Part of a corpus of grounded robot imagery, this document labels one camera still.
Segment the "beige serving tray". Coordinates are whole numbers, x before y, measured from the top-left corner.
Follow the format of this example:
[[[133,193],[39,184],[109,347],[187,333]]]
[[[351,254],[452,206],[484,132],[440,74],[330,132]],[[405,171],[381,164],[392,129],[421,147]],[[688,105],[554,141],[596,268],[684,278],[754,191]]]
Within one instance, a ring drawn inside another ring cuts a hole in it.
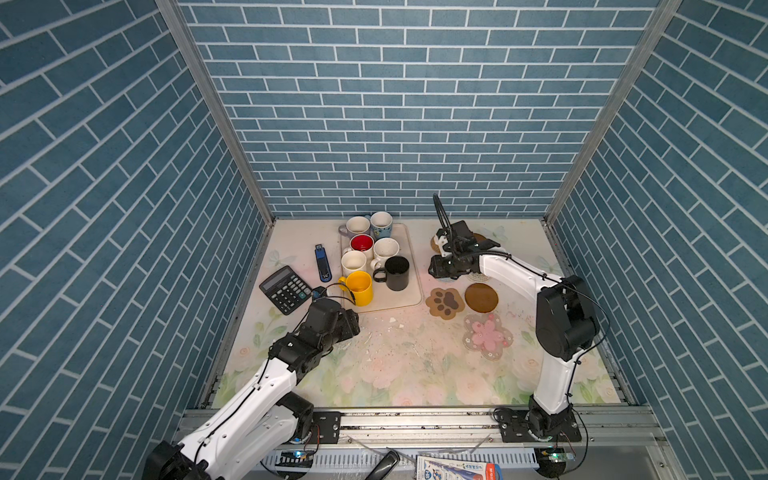
[[[399,255],[405,257],[410,264],[408,271],[408,286],[402,291],[390,290],[385,282],[373,282],[373,300],[367,306],[352,306],[349,301],[343,301],[347,308],[353,308],[360,314],[387,309],[405,308],[418,305],[423,300],[420,280],[416,263],[413,258],[413,247],[409,231],[404,223],[394,223],[392,237],[399,243]]]

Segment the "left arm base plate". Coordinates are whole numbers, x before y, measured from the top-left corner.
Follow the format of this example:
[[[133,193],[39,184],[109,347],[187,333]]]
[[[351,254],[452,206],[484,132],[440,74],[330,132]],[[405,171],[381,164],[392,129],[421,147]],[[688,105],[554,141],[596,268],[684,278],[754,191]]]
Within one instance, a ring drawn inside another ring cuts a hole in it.
[[[287,419],[279,421],[282,423],[280,445],[312,446],[339,443],[342,418],[340,411],[320,410],[309,415],[282,409],[281,413],[286,415]]]

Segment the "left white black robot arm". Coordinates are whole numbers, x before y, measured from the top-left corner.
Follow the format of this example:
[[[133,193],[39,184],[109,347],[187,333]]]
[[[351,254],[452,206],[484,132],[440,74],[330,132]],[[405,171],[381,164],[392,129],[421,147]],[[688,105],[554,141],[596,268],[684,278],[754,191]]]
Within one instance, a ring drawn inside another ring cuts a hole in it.
[[[245,387],[181,442],[154,447],[141,477],[241,479],[276,447],[305,442],[314,406],[294,389],[335,344],[359,333],[357,312],[328,297],[312,301]]]

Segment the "black mug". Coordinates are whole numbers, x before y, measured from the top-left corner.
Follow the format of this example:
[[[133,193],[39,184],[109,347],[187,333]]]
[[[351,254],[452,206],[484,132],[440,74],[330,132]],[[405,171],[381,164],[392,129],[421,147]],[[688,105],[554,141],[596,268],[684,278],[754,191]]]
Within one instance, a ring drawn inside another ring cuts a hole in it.
[[[375,282],[385,283],[391,291],[405,290],[409,285],[410,262],[403,256],[393,256],[384,261],[381,267],[374,270],[372,278]]]

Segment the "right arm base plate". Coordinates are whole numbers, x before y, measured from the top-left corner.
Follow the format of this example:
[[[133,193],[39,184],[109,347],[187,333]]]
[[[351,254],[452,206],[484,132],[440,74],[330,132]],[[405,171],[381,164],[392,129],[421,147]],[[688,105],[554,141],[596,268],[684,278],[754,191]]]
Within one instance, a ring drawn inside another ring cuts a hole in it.
[[[576,443],[582,440],[579,423],[573,410],[569,408],[549,415],[540,410],[497,407],[492,411],[491,417],[498,424],[504,443],[545,443],[556,440]]]

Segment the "brown paw print coaster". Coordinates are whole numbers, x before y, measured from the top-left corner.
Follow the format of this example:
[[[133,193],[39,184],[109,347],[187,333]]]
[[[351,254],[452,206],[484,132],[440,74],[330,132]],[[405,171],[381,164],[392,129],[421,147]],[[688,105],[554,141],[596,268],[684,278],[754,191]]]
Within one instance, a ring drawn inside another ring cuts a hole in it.
[[[465,310],[466,305],[461,294],[455,288],[435,288],[426,299],[429,313],[443,320],[452,320]]]

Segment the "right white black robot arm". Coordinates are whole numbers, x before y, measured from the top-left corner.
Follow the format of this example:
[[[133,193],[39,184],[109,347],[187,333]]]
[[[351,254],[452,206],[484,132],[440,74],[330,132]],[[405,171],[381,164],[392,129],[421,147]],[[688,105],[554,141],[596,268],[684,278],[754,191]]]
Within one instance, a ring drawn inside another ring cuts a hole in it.
[[[529,400],[527,423],[537,438],[558,435],[573,421],[576,367],[600,332],[586,283],[578,276],[556,278],[536,271],[502,250],[499,243],[477,241],[464,221],[451,224],[441,219],[433,241],[439,253],[430,260],[431,276],[456,280],[470,273],[483,274],[535,301],[535,333],[545,356]]]

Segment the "white speckled mug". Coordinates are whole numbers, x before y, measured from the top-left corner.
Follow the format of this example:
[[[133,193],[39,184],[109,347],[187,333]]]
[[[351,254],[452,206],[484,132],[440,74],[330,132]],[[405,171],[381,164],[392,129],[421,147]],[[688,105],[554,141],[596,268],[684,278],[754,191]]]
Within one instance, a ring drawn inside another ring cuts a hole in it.
[[[393,238],[381,238],[373,245],[373,258],[370,261],[372,271],[382,268],[386,261],[400,252],[400,244]]]

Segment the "yellow mug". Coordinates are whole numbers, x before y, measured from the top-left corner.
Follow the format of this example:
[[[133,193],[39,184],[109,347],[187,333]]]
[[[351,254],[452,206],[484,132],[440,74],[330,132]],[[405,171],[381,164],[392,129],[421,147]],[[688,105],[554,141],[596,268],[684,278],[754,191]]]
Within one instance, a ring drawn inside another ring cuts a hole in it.
[[[342,276],[340,283],[354,297],[358,307],[368,306],[373,301],[373,279],[366,271],[355,271]]]

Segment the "brown cork round coaster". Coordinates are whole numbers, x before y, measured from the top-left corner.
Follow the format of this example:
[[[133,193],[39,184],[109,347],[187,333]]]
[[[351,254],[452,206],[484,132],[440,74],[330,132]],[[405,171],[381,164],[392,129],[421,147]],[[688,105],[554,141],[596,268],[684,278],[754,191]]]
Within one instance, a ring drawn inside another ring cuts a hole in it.
[[[492,312],[499,304],[496,290],[485,283],[473,283],[465,290],[466,305],[478,313]]]

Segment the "pink flower coaster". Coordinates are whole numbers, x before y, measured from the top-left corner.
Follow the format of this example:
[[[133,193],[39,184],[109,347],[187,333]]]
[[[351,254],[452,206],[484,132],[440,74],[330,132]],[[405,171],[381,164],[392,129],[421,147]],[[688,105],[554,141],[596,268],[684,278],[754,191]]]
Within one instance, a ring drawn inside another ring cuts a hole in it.
[[[463,320],[465,332],[462,344],[467,350],[479,352],[489,361],[498,361],[514,343],[513,334],[493,312],[468,315]]]

